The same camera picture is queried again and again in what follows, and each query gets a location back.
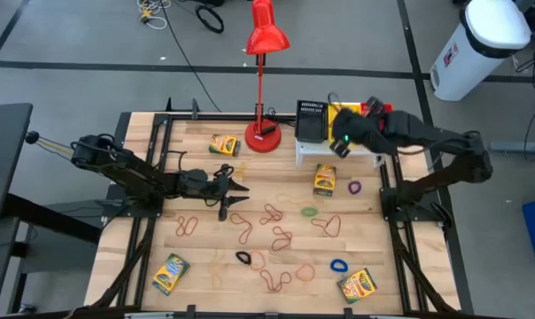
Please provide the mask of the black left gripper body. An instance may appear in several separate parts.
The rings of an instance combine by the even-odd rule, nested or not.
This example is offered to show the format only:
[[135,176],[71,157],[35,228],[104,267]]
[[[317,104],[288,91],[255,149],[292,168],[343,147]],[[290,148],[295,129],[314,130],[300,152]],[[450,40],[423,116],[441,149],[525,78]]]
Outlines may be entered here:
[[209,206],[220,204],[219,220],[228,217],[229,182],[233,167],[221,167],[213,174],[213,180],[208,180],[208,174],[202,169],[182,170],[178,173],[176,189],[182,198],[203,199]]

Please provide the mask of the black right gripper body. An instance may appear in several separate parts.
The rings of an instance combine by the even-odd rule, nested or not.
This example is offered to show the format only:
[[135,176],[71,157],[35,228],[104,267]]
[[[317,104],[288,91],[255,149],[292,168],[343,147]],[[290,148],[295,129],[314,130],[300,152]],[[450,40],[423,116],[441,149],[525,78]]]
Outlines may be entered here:
[[332,121],[331,127],[334,141],[330,149],[340,158],[345,158],[350,153],[350,144],[361,144],[373,153],[384,152],[377,118],[364,117],[350,109],[342,109]]

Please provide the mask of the yellow plastic basket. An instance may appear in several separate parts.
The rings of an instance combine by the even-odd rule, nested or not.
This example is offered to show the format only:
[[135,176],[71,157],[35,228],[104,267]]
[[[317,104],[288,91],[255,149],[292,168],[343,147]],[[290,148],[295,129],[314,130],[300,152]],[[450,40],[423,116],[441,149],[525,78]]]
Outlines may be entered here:
[[333,121],[335,120],[337,114],[343,109],[348,109],[355,114],[361,115],[361,111],[363,107],[361,103],[339,103],[339,102],[330,103],[330,106],[327,108],[327,115],[328,115],[327,129],[328,129],[328,140],[330,142],[334,141],[334,137],[332,136]]

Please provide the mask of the red plastic basket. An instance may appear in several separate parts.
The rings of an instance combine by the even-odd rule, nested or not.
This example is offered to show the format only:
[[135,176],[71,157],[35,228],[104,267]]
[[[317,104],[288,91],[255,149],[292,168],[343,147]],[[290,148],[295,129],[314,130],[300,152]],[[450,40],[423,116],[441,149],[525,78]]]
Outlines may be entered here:
[[362,104],[361,117],[366,120],[383,121],[385,115],[392,111],[393,106],[391,104],[372,99]]

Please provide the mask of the yellow green crayon box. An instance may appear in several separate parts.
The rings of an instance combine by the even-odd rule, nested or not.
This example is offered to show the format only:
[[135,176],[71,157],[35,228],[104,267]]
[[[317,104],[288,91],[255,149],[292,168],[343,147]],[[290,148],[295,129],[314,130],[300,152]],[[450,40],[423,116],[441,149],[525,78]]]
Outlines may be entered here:
[[377,291],[377,286],[367,268],[352,273],[337,282],[347,304],[367,298]]
[[236,157],[240,151],[241,142],[236,136],[212,135],[209,152]]
[[190,264],[187,261],[177,254],[171,253],[153,276],[151,284],[161,293],[169,296],[189,268]]
[[314,176],[313,194],[331,197],[336,187],[337,169],[331,165],[318,164]]

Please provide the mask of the black plastic basket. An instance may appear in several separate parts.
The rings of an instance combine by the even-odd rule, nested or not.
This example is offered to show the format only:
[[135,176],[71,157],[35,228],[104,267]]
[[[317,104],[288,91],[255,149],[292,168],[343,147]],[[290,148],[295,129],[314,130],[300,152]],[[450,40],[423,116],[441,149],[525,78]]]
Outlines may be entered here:
[[322,143],[328,133],[325,102],[298,100],[295,120],[295,137],[299,142]]

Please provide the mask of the red desk lamp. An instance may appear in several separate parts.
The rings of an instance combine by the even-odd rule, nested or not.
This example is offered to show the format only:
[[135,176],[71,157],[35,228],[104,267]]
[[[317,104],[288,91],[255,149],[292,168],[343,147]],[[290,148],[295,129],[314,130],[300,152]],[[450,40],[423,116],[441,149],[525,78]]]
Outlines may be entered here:
[[282,132],[275,120],[265,119],[263,112],[263,74],[268,53],[284,51],[291,44],[287,35],[275,23],[272,0],[252,0],[253,31],[246,44],[246,53],[257,59],[258,99],[255,119],[244,132],[247,146],[259,153],[275,150],[281,143]]

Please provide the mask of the grey desk foot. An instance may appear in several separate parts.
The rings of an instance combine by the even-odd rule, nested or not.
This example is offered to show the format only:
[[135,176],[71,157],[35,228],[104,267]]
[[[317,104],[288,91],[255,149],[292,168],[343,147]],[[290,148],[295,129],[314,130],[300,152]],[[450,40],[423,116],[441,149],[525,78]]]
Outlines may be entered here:
[[526,153],[535,155],[533,142],[492,142],[489,146],[492,152]]

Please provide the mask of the black side desk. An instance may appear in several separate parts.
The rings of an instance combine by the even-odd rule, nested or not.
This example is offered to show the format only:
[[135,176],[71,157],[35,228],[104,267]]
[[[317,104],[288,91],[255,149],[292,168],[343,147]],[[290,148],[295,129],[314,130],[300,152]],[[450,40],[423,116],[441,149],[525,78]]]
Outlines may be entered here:
[[21,221],[92,244],[101,235],[97,227],[9,192],[32,110],[29,103],[0,105],[0,293]]

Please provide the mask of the white perforated shelf riser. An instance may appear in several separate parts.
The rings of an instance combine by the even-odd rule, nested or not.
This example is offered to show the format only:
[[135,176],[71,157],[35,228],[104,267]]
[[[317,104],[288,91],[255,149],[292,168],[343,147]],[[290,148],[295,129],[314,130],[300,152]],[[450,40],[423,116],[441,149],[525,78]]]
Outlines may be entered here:
[[[334,152],[330,149],[330,143],[325,141],[323,143],[308,143],[295,140],[295,164],[296,167],[302,165],[305,156],[333,156]],[[362,156],[368,155],[373,159],[374,168],[380,167],[386,163],[386,158],[382,154],[375,154],[361,145],[354,146],[350,155]]]

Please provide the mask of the white trash bin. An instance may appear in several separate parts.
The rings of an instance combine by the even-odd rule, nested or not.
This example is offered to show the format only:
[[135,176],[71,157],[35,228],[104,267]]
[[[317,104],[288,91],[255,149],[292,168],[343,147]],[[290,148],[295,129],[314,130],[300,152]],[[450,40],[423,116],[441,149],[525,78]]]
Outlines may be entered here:
[[513,0],[470,0],[430,69],[435,97],[460,101],[505,59],[531,41],[528,23]]

